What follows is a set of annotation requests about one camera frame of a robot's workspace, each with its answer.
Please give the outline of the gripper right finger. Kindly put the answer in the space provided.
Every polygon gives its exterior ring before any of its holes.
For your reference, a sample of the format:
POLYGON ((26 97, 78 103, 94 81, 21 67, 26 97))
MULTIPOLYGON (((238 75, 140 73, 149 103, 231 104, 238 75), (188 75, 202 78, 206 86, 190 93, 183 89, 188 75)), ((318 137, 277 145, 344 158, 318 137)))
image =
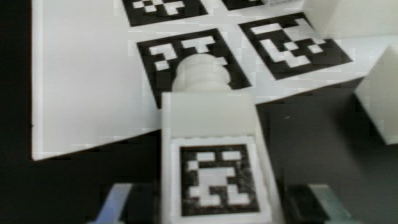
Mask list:
POLYGON ((362 224, 325 184, 291 185, 286 188, 286 213, 289 224, 362 224))

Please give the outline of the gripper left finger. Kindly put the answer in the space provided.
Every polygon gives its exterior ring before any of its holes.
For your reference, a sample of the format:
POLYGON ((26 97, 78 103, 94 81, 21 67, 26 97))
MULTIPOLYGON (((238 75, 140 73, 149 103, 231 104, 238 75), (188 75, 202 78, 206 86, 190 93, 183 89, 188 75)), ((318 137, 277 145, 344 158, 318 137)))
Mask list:
POLYGON ((154 185, 115 183, 96 219, 87 224, 154 224, 154 185))

